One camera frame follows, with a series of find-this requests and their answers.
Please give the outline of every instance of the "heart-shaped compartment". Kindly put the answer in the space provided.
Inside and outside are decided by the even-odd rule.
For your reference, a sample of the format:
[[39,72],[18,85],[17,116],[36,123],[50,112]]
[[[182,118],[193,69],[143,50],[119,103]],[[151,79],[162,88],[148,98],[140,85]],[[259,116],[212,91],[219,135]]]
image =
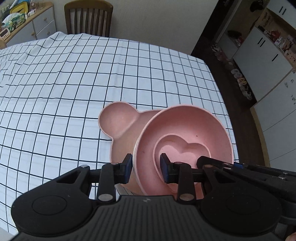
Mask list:
[[[201,156],[211,157],[209,149],[202,143],[190,143],[177,134],[167,134],[159,138],[153,150],[153,161],[159,177],[163,180],[160,169],[160,155],[166,153],[171,162],[184,162],[192,168],[197,168],[196,160]],[[178,185],[168,184],[174,195],[178,191]]]

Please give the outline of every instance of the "tissue box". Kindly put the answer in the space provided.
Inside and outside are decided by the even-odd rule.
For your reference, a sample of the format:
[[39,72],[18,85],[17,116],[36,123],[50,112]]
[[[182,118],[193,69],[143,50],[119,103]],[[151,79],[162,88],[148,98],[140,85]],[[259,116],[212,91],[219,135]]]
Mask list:
[[5,24],[5,27],[8,28],[10,32],[12,32],[25,21],[26,21],[25,14],[22,13],[17,17],[13,18],[12,20],[10,20],[7,24]]

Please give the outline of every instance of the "cabinet handle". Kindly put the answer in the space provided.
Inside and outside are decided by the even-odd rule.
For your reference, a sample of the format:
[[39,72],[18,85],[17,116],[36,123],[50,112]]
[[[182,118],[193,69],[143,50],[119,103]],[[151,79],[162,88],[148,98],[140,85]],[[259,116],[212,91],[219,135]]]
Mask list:
[[257,44],[259,44],[259,43],[261,42],[262,39],[263,39],[263,38],[261,38],[260,41],[259,41]]
[[272,62],[277,58],[278,54],[273,58]]
[[265,43],[265,40],[263,41],[263,43],[260,45],[260,47],[262,47],[262,45]]

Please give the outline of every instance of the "digital clock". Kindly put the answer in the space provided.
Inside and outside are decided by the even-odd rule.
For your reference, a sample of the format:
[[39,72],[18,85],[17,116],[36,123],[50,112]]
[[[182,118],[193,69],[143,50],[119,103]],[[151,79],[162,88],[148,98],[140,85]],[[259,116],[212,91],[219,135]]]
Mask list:
[[0,32],[0,38],[4,41],[5,39],[7,39],[10,35],[10,31],[8,28],[5,28],[3,29],[1,32]]

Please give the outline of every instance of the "white cabinet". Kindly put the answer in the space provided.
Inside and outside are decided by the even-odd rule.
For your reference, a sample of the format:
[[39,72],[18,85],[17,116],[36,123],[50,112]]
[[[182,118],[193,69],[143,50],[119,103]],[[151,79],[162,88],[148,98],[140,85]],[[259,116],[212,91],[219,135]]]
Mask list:
[[223,50],[226,57],[229,59],[232,59],[233,55],[238,50],[238,47],[236,46],[236,44],[232,41],[230,37],[227,36],[226,33],[222,35],[218,44],[220,48]]
[[296,149],[271,160],[270,167],[296,172]]
[[292,69],[281,51],[256,27],[252,29],[233,59],[258,101]]
[[56,32],[55,22],[51,21],[44,29],[42,29],[37,35],[37,39],[46,39],[50,35]]
[[291,72],[255,105],[270,166],[296,171],[296,73]]
[[267,8],[296,28],[296,8],[287,0],[270,0]]
[[296,111],[263,132],[269,160],[296,149]]
[[36,40],[33,23],[29,22],[16,35],[14,35],[13,38],[10,39],[6,45],[7,47],[9,47],[15,44],[20,44],[24,42],[33,41],[33,40]]
[[52,7],[33,19],[35,32],[38,34],[45,26],[54,19]]
[[291,72],[254,106],[262,131],[266,131],[296,110],[296,73]]

